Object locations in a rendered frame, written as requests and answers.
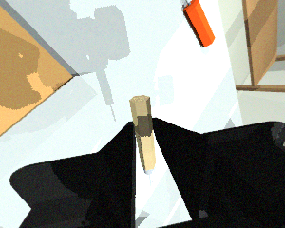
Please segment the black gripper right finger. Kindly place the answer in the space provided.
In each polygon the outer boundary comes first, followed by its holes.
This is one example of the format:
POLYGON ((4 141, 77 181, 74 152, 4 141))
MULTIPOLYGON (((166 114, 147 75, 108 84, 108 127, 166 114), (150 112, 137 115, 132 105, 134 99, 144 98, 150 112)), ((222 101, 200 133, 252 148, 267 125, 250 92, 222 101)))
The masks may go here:
POLYGON ((208 217, 216 157, 219 154, 285 142, 285 123, 263 122, 198 133, 152 118, 153 131, 191 219, 208 217))

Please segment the awl with tan wooden handle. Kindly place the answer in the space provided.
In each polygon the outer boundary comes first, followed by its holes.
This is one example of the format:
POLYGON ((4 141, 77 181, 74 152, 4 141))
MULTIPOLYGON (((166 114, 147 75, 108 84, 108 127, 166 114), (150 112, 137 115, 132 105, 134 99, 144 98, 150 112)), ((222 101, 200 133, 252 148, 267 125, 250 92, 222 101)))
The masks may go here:
POLYGON ((145 95, 134 96, 129 100, 129 103, 141 165, 143 172, 149 175, 150 186, 152 187, 151 175, 154 174, 156 170, 156 154, 150 97, 145 95))

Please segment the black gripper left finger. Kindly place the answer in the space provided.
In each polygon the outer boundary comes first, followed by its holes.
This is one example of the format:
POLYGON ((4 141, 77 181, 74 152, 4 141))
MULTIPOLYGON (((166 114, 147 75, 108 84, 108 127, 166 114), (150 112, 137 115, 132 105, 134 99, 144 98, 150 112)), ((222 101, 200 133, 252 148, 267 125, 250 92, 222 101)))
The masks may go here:
POLYGON ((131 121, 98 152, 23 166, 9 183, 30 208, 41 201, 105 191, 120 228, 135 228, 136 156, 131 121))

